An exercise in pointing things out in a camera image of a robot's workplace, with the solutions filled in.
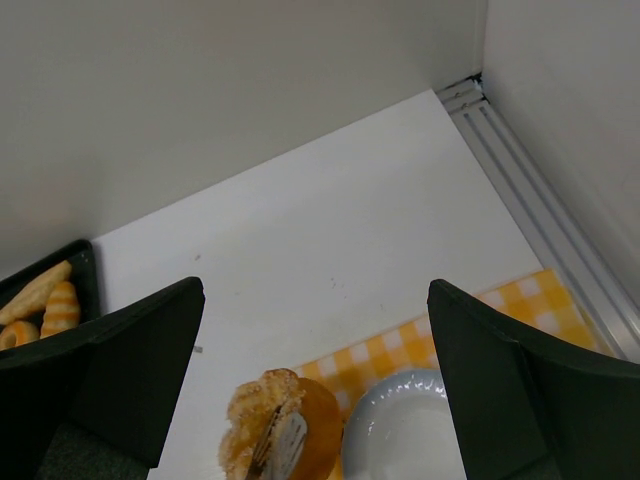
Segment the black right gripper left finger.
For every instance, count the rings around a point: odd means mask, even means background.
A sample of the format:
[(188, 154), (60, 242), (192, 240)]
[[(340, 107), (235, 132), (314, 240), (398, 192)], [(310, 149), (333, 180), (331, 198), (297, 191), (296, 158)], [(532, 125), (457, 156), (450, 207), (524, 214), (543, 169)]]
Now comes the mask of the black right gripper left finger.
[(64, 424), (158, 466), (205, 305), (200, 278), (1, 354), (1, 476), (33, 479)]

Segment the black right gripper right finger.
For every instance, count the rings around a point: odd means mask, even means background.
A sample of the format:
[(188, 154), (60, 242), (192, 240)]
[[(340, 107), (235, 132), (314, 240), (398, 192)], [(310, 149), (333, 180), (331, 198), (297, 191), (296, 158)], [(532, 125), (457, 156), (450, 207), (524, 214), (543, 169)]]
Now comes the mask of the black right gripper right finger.
[(639, 367), (431, 282), (431, 330), (470, 479), (636, 479)]

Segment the sugared orange round cake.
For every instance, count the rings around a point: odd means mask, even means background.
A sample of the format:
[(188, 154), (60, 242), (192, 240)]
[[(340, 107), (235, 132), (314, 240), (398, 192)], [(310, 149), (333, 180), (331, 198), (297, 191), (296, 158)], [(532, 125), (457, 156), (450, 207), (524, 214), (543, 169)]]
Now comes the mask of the sugared orange round cake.
[(228, 479), (243, 479), (265, 433), (275, 447), (294, 414), (306, 422), (306, 437), (293, 479), (327, 479), (341, 447), (343, 421), (335, 396), (315, 380), (279, 368), (235, 389), (227, 406), (230, 428), (222, 437), (218, 461)]

